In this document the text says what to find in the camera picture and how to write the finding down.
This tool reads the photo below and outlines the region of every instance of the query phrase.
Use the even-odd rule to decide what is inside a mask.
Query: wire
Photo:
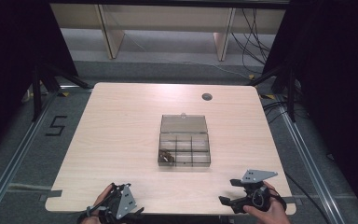
[[[283,111],[281,114],[277,115],[274,119],[270,120],[270,121],[268,122],[268,124],[272,123],[275,119],[277,119],[279,116],[281,116],[281,115],[284,114],[284,113],[287,113],[287,110],[286,110],[286,111]]]
[[[103,5],[103,8],[104,10],[108,11],[109,8],[107,8],[106,5]],[[119,30],[123,30],[122,29],[122,26],[118,23],[117,19],[113,16],[113,13],[106,13],[106,15],[108,15],[112,20],[113,22],[117,25],[117,27],[119,28]],[[148,51],[146,50],[146,48],[144,48],[142,45],[138,44],[132,37],[130,37],[128,34],[125,34],[124,33],[124,36],[126,36],[131,42],[133,42],[136,46],[138,46],[140,49],[142,49],[145,53],[147,53]],[[230,73],[230,74],[234,74],[234,75],[239,75],[241,77],[244,77],[248,80],[251,80],[250,78],[248,78],[246,75],[244,74],[241,74],[241,73],[237,73],[237,72],[233,72],[233,71],[228,71],[224,68],[221,68],[217,65],[214,65],[214,64],[208,64],[208,63],[193,63],[193,62],[177,62],[177,61],[171,61],[171,60],[168,60],[168,59],[165,59],[165,58],[156,58],[158,60],[162,60],[163,62],[169,62],[169,63],[191,63],[191,64],[198,64],[198,65],[207,65],[207,66],[212,66],[214,68],[217,68],[223,72],[226,72],[226,73]],[[256,72],[256,71],[251,71],[251,70],[248,70],[250,72],[253,72],[253,73],[257,73],[257,74],[261,74],[259,72]]]
[[[259,37],[258,37],[258,32],[257,32],[257,23],[256,23],[256,15],[257,15],[257,9],[254,8],[253,9],[253,22],[252,22],[252,25],[251,23],[249,22],[247,16],[246,16],[246,13],[244,11],[244,9],[242,9],[242,14],[243,14],[243,17],[245,18],[246,20],[246,23],[248,24],[248,27],[249,27],[249,31],[250,31],[250,34],[249,36],[246,36],[246,34],[243,34],[245,36],[245,38],[247,39],[247,43],[251,43],[252,45],[254,45],[255,47],[259,48],[260,50],[260,53],[263,57],[263,60],[264,62],[267,60],[267,55],[265,53],[265,51],[269,52],[270,51],[270,48],[268,48],[266,45],[264,45]],[[253,36],[256,43],[253,43],[253,41],[250,40],[250,37]]]
[[[329,224],[330,222],[327,216],[322,211],[321,207],[319,207],[319,205],[309,196],[309,194],[303,188],[301,188],[301,186],[289,174],[287,174],[286,171],[284,171],[284,174],[305,194],[305,196],[307,196],[308,199],[310,199],[313,205],[315,205],[316,209],[318,209],[318,211],[321,213],[322,217],[324,218],[324,221]]]
[[[271,111],[272,110],[274,110],[275,109],[275,107],[272,107],[270,110],[269,110],[269,112],[266,114],[266,117],[269,115],[269,113],[271,113]]]
[[[263,64],[264,65],[264,62],[261,61],[260,59],[258,59],[256,56],[254,56],[254,54],[248,50],[241,42],[240,40],[237,39],[237,37],[231,33],[231,35],[234,37],[234,40],[237,42],[238,46],[240,47],[240,49],[242,50],[242,66],[249,72],[252,72],[252,73],[256,73],[256,74],[261,74],[260,72],[256,72],[250,68],[248,68],[246,65],[245,65],[245,53],[247,53],[250,57],[252,57],[253,59],[255,59],[256,61],[258,61],[259,63]]]
[[[268,104],[268,105],[263,105],[263,109],[268,110],[268,109],[270,109],[272,107],[281,106],[281,105],[285,105],[285,104],[287,104],[287,102],[285,102],[285,101],[274,102],[274,103],[271,103],[271,104]]]

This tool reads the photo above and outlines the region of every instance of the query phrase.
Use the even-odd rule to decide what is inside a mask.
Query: human hand
[[[269,188],[270,194],[277,194],[275,188],[268,182],[264,181],[264,184]],[[253,206],[245,205],[243,210],[250,215],[257,217],[257,224],[290,224],[289,218],[284,212],[282,204],[273,197],[269,198],[270,207],[267,212],[258,210]]]
[[[107,194],[112,190],[112,185],[109,185],[98,197],[97,200],[94,203],[94,206],[100,203]],[[101,224],[100,219],[98,218],[98,210],[95,210],[91,213],[91,217],[86,217],[83,219],[81,224]]]

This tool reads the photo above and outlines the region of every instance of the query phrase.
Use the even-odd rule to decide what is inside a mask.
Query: floor
[[[145,73],[150,73],[147,69],[152,69],[150,67],[156,64],[166,64],[167,70],[174,68],[186,71],[188,67],[194,69],[193,71],[211,69],[211,78],[214,76],[213,73],[218,71],[227,77],[239,78],[242,81],[248,81],[250,75],[258,76],[257,72],[261,72],[263,66],[248,54],[242,55],[242,50],[233,37],[228,43],[226,59],[218,62],[212,34],[127,31],[117,58],[109,60],[100,31],[62,29],[62,33],[79,75],[90,82],[108,80],[110,71],[122,69],[122,64],[137,66],[138,69],[144,69]],[[235,36],[241,43],[246,42],[244,35]],[[274,35],[260,35],[259,39],[270,47]],[[263,61],[259,48],[249,46],[249,50]],[[275,99],[269,98],[269,87],[272,82],[273,79],[269,79],[258,87],[263,105],[276,102],[277,97],[284,99],[284,94],[275,96]],[[65,87],[73,85],[65,80],[61,80],[61,84]],[[60,165],[53,166],[51,162],[63,159],[81,117],[82,108],[84,109],[90,97],[90,91],[68,91],[71,94],[70,103],[65,97],[57,96],[52,100],[51,97],[46,97],[45,103],[50,103],[49,113],[44,120],[40,120],[41,127],[34,129],[35,137],[28,139],[32,146],[25,150],[18,167],[12,169],[15,174],[9,180],[6,194],[0,202],[0,223],[25,223],[33,220],[38,223],[71,223],[76,220],[78,214],[51,214],[44,210],[48,190],[60,168]],[[13,155],[17,155],[19,146],[24,145],[21,139],[27,136],[27,132],[33,126],[29,119],[32,116],[31,102],[25,102],[18,111],[0,145],[0,178],[6,173]],[[71,114],[68,122],[72,124],[65,126],[63,135],[67,136],[54,140],[50,138],[47,141],[45,132],[51,131],[48,128],[50,121],[54,116],[65,113]],[[296,123],[292,123],[287,117],[285,107],[271,107],[266,110],[266,117],[284,170],[309,194],[307,197],[302,189],[293,181],[289,181],[297,205],[297,212],[290,217],[291,221],[326,222],[317,206],[312,203],[313,199],[323,210],[329,223],[358,223],[358,201],[334,161],[326,157],[328,149],[307,117],[304,107],[296,105]],[[54,153],[40,151],[38,148],[50,148]],[[232,216],[228,221],[255,222],[249,216]]]

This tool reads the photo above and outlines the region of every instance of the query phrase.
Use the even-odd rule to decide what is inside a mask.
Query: table top
[[[210,93],[212,100],[202,99]],[[204,115],[210,167],[158,166],[162,115]],[[46,208],[75,212],[93,205],[110,183],[131,183],[145,214],[232,215],[218,197],[244,197],[247,169],[274,171],[268,179],[283,197],[292,196],[262,105],[254,87],[99,83],[68,148]],[[288,204],[292,215],[296,206]]]

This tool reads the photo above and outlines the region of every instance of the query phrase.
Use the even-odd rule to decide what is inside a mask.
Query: metal bracket
[[[242,184],[257,183],[265,179],[271,178],[275,175],[278,175],[278,173],[271,172],[271,171],[247,170],[241,180],[241,183]]]
[[[124,186],[120,204],[118,205],[116,218],[121,219],[122,217],[126,216],[135,207],[136,207],[135,199],[132,196],[129,186],[126,185]]]

